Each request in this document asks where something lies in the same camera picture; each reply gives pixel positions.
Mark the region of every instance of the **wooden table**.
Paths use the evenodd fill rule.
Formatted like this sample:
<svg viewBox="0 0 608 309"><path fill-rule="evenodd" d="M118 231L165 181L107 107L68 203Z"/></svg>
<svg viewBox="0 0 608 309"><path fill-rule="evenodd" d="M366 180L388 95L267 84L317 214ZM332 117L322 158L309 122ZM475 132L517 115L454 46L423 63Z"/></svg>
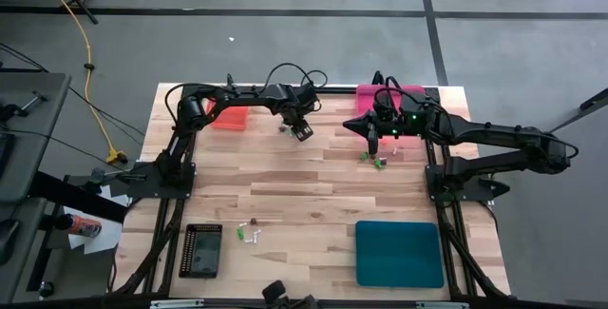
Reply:
<svg viewBox="0 0 608 309"><path fill-rule="evenodd" d="M173 85L159 84L142 150L144 161L153 161L171 136L172 122L162 99ZM180 97L178 91L174 94L172 106ZM469 118L462 87L440 87L440 95L447 111ZM314 135L303 143L279 133L280 117L273 117L264 107L249 109L245 131L208 126L198 135L194 155L198 176L183 213L172 298L261 299L261 290L274 280L283 280L291 298L309 294L317 299L449 298L446 285L442 289L413 289L356 284L356 222L437 223L424 181L427 155L423 142L406 138L381 145L379 155L389 159L386 169L360 161L359 155L367 150L366 141L342 127L342 122L355 116L354 95L319 98L322 110L306 117ZM395 147L399 148L393 156ZM476 145L462 144L450 150L452 155L478 156ZM473 257L508 293L494 222L478 203L462 205ZM148 252L158 207L158 200L141 200L125 219L117 252L116 287ZM251 218L257 219L262 230L258 244L237 238L238 224ZM188 223L202 222L224 225L218 277L180 279L183 230ZM154 290L163 265L161 255ZM465 291L462 263L457 257L455 265L458 283Z"/></svg>

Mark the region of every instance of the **paper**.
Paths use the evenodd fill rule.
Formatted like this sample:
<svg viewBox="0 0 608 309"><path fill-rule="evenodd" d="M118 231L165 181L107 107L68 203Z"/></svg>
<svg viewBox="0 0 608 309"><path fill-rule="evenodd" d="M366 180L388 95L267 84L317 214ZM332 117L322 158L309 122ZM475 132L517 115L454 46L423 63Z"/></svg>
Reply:
<svg viewBox="0 0 608 309"><path fill-rule="evenodd" d="M126 206L127 197L126 195L112 197L110 192L110 186L102 186L102 193L99 195L105 199L109 199L115 203ZM78 235L68 234L69 246L74 249L80 245L85 246L85 254L104 251L106 249L114 248L121 239L121 233L123 232L123 225L117 222L113 222L106 219L101 219L83 213L80 210L64 207L66 214L78 215L83 218L97 220L102 223L102 231L95 238L88 238Z"/></svg>

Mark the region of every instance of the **concrete floor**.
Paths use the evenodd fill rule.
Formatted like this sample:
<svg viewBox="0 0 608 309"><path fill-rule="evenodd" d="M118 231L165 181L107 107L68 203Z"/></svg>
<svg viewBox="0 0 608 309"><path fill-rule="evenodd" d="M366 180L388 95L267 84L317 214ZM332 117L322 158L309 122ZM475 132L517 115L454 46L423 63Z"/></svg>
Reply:
<svg viewBox="0 0 608 309"><path fill-rule="evenodd" d="M432 0L442 11L608 11L604 0ZM57 6L56 0L0 0L0 5ZM96 7L222 10L423 10L422 0L92 0ZM402 84L438 85L424 18L281 16L82 16L97 69L91 101L144 129L158 82L261 82L274 65L291 61L321 68L334 84L368 83L381 69ZM606 87L608 21L438 19L451 86L464 86L473 120L550 129ZM0 14L0 41L46 68L85 82L85 44L66 15ZM7 66L22 67L3 58ZM297 81L290 71L277 75ZM140 147L113 126L117 147L131 157ZM86 106L69 95L54 136L97 156L107 152ZM481 147L482 154L495 151ZM86 174L95 160L51 143L42 168L56 176ZM563 302L539 258L534 217L522 217L518 196L497 200L501 245L513 294ZM111 256L53 257L57 298L98 295ZM97 265L97 272L84 268ZM571 286L577 286L576 280ZM21 299L34 299L23 295Z"/></svg>

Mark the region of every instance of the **teal mat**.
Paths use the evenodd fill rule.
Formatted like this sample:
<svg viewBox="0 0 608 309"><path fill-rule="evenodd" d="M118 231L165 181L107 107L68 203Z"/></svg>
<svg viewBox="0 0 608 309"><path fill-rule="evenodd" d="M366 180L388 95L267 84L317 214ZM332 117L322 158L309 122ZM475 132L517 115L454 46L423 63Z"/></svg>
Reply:
<svg viewBox="0 0 608 309"><path fill-rule="evenodd" d="M437 227L429 222L358 222L356 276L361 286L444 286Z"/></svg>

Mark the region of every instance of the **yellow cable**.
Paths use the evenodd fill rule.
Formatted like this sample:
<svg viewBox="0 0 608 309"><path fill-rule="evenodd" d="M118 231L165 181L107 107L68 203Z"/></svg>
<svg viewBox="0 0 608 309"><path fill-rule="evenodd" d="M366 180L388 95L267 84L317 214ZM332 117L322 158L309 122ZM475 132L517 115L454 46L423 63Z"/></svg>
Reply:
<svg viewBox="0 0 608 309"><path fill-rule="evenodd" d="M72 19L74 19L74 21L76 22L78 29L83 34L83 38L85 38L85 44L86 44L86 60L87 60L87 63L91 64L91 45L88 43L88 37L86 36L85 29L83 29L83 26L80 24L80 21L78 21L78 18L76 17L76 15L74 15L74 12L72 11L72 9L66 4L66 1L64 1L64 0L59 0L59 1L61 1L61 3L64 5L66 10L69 12L69 15L71 15ZM91 69L88 68L86 70L85 98L89 102L90 102L90 100L88 99L88 84L90 83L90 81L91 81ZM114 145L112 144L112 141L110 140L109 135L105 131L104 123L100 119L99 114L97 113L97 110L95 110L95 108L93 108L93 106L91 106L91 105L89 105L88 107L91 109L93 116L95 116L95 119L97 120L97 123L99 124L99 128L102 130L102 133L105 136L105 140L107 141L107 146L109 148L109 156L107 157L106 160L108 163L112 163L117 160L119 153L123 153L123 152L117 151L114 148Z"/></svg>

